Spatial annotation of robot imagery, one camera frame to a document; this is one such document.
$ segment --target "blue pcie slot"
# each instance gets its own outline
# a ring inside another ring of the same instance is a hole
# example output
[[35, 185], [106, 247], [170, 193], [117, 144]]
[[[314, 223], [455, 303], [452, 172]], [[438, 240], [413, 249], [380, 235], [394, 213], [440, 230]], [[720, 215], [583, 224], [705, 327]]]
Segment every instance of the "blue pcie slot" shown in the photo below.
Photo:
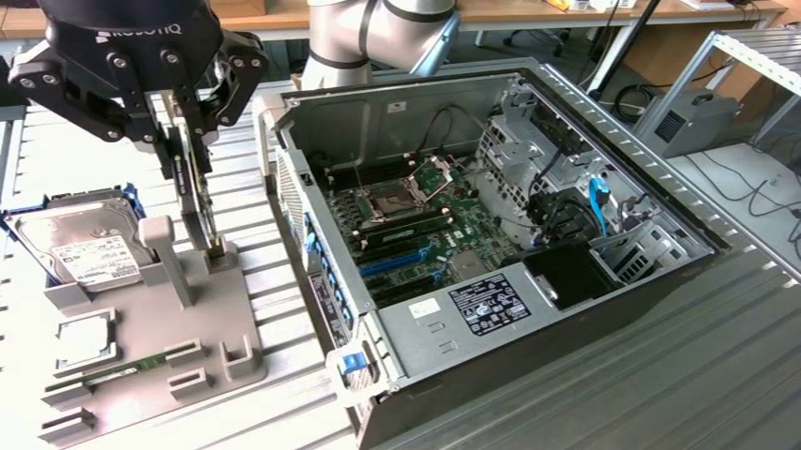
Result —
[[373, 275], [384, 274], [385, 272], [389, 272], [390, 270], [397, 269], [398, 267], [404, 267], [405, 265], [421, 263], [429, 257], [430, 251], [432, 245], [429, 245], [426, 248], [421, 248], [413, 253], [397, 256], [390, 260], [378, 262], [373, 265], [369, 265], [368, 267], [364, 267], [360, 271], [360, 274], [362, 275], [362, 277], [370, 277]]

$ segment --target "motherboard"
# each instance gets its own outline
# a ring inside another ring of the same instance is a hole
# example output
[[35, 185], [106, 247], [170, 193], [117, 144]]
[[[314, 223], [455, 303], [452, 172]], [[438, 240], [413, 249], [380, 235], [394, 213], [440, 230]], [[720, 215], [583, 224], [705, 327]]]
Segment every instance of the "motherboard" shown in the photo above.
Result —
[[432, 156], [406, 176], [330, 191], [329, 207], [381, 308], [488, 273], [520, 251], [479, 199], [473, 175], [453, 157]]

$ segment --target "hard drive label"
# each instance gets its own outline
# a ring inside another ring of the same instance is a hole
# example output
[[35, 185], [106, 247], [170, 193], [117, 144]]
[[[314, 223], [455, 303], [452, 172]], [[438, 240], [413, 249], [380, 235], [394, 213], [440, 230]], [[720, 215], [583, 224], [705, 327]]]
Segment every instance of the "hard drive label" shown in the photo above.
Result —
[[54, 247], [53, 253], [82, 286], [139, 275], [139, 265], [123, 236]]
[[477, 336], [485, 336], [532, 315], [504, 274], [451, 291], [449, 295]]

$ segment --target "robotiq logo text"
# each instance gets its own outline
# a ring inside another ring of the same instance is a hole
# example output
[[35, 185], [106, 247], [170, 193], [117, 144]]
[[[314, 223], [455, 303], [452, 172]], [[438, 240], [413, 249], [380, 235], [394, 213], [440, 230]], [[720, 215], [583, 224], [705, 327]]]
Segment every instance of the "robotiq logo text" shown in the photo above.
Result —
[[135, 31], [130, 33], [121, 33], [117, 31], [99, 31], [98, 36], [95, 37], [95, 41], [99, 44], [103, 44], [110, 41], [110, 38], [129, 38], [134, 36], [165, 36], [165, 35], [181, 35], [182, 29], [178, 23], [166, 26], [165, 28], [157, 28], [155, 30], [149, 31]]

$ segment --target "wooden table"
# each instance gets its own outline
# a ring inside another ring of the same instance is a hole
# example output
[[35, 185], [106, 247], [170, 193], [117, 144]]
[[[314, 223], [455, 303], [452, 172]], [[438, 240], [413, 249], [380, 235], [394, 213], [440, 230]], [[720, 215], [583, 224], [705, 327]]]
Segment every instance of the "wooden table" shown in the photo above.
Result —
[[[591, 88], [595, 88], [604, 78], [648, 3], [648, 0], [640, 0], [635, 8], [619, 9], [615, 13], [611, 24], [619, 26], [620, 30], [611, 43], [607, 57], [601, 61], [601, 68], [596, 72]], [[756, 4], [762, 10], [762, 20], [755, 20], [756, 23], [752, 22], [751, 26], [764, 28], [787, 8], [772, 0], [758, 1]], [[537, 0], [460, 0], [459, 7], [463, 14], [460, 29], [461, 31], [480, 32], [477, 45], [484, 42], [485, 33], [489, 31], [591, 28], [604, 26], [611, 18], [609, 13], [600, 13], [593, 9], [564, 12]], [[5, 8], [0, 19], [3, 20], [2, 33], [7, 39], [6, 50], [0, 49], [0, 53], [9, 54], [10, 49], [15, 48], [25, 39], [39, 39], [45, 36], [46, 18], [42, 10]], [[681, 0], [663, 0], [651, 16], [649, 24], [742, 23], [743, 21], [743, 12], [739, 9], [699, 11], [688, 7]], [[310, 8], [308, 0], [270, 0], [269, 15], [228, 18], [222, 22], [226, 28], [252, 31], [266, 41], [309, 38]], [[684, 41], [681, 45], [688, 47], [689, 58], [697, 44], [693, 45]], [[687, 61], [680, 60], [681, 58], [671, 61], [672, 65], [679, 66], [677, 70], [681, 70], [687, 64]]]

